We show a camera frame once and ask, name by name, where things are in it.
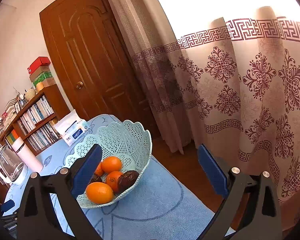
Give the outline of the oval orange fruit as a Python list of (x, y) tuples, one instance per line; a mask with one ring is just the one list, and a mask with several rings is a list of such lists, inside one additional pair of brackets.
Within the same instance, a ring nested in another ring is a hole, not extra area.
[(114, 198), (112, 188), (103, 182), (94, 182), (87, 186), (85, 190), (87, 198), (96, 204), (106, 204)]

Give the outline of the small mandarin orange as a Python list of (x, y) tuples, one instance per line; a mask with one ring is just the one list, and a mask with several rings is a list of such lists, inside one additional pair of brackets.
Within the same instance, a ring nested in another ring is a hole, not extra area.
[(104, 175), (104, 170), (102, 168), (102, 162), (100, 162), (94, 172), (94, 174), (96, 174), (99, 177), (102, 177)]

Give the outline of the large round orange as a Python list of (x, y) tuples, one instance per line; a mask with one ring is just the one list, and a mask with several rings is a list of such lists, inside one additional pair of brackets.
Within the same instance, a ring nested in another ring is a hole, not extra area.
[(114, 193), (119, 192), (119, 178), (123, 175), (121, 171), (113, 171), (107, 174), (106, 184), (111, 187)]

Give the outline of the pale orange round fruit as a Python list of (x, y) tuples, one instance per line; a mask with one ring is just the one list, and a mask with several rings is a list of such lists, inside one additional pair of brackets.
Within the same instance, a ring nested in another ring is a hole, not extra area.
[(113, 171), (121, 171), (122, 161), (116, 156), (110, 156), (102, 161), (101, 166), (104, 173), (109, 174)]

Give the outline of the dark purple passion fruit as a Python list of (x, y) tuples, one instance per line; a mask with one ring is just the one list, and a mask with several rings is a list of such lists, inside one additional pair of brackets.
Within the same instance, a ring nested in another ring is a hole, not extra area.
[(91, 183), (95, 183), (95, 182), (103, 182), (103, 180), (100, 176), (93, 174), (89, 183), (91, 184)]

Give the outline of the pink thermos bottle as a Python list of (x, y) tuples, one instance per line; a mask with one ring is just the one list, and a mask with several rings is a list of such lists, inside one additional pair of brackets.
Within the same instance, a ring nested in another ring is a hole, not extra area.
[(36, 158), (21, 137), (14, 141), (12, 148), (30, 170), (38, 173), (42, 171), (43, 164)]

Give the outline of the light blue patterned tablecloth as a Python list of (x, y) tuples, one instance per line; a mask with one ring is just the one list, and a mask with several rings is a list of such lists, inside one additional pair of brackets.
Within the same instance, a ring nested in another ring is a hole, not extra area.
[[(120, 122), (107, 114), (90, 119), (90, 127), (79, 142), (113, 121)], [(74, 153), (75, 145), (69, 147), (60, 140), (40, 153), (37, 159), (44, 165), (40, 175), (58, 172), (65, 158)], [(15, 206), (4, 215), (19, 207), (31, 172), (27, 172), (21, 185), (10, 187), (5, 202), (12, 199)], [(136, 188), (125, 198), (83, 212), (103, 239), (197, 239), (215, 214), (154, 157)]]

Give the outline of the wooden bookshelf with books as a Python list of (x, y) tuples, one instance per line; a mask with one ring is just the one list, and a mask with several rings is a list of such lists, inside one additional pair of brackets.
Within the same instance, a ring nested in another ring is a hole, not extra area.
[(61, 139), (54, 124), (70, 113), (57, 85), (43, 88), (15, 116), (0, 135), (0, 143), (11, 145), (21, 137), (38, 155)]

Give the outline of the white tissue pack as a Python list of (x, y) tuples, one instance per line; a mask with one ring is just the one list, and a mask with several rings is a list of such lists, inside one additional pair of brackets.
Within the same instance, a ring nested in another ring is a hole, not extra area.
[(53, 126), (68, 146), (72, 146), (89, 128), (86, 120), (80, 118), (76, 110), (59, 120)]

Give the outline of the woven round basket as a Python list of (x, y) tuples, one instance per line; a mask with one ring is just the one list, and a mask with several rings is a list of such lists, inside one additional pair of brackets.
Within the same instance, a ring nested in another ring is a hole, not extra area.
[(31, 101), (36, 96), (36, 90), (33, 88), (30, 88), (25, 92), (25, 99), (27, 101)]

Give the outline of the mint lattice fruit basket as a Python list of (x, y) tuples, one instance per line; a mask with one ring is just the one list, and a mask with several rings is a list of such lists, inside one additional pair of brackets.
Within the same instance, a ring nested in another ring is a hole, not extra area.
[(93, 209), (112, 205), (128, 195), (139, 183), (148, 167), (152, 156), (152, 138), (148, 130), (140, 122), (125, 120), (111, 122), (101, 126), (95, 134), (87, 135), (82, 142), (74, 146), (74, 153), (64, 160), (64, 166), (70, 168), (78, 158), (85, 157), (93, 144), (102, 148), (102, 159), (116, 156), (122, 161), (122, 171), (135, 170), (139, 173), (135, 183), (125, 191), (114, 195), (114, 199), (106, 204), (91, 202), (85, 193), (78, 195), (77, 202), (81, 208)]

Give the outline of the patterned beige curtain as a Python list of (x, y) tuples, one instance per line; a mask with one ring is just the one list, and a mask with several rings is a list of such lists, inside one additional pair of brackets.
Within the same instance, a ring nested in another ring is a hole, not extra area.
[(162, 138), (270, 173), (282, 226), (300, 219), (296, 0), (108, 0)]

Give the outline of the stacked coloured boxes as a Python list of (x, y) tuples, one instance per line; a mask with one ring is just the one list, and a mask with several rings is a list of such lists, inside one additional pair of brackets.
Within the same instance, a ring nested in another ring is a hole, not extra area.
[(38, 92), (56, 84), (49, 67), (50, 64), (48, 57), (39, 56), (27, 68), (30, 81)]

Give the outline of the brown wooden door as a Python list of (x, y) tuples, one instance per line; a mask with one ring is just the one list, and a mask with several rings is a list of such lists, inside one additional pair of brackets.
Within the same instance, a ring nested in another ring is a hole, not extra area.
[(78, 115), (112, 114), (160, 135), (108, 0), (55, 0), (39, 14), (58, 79)]

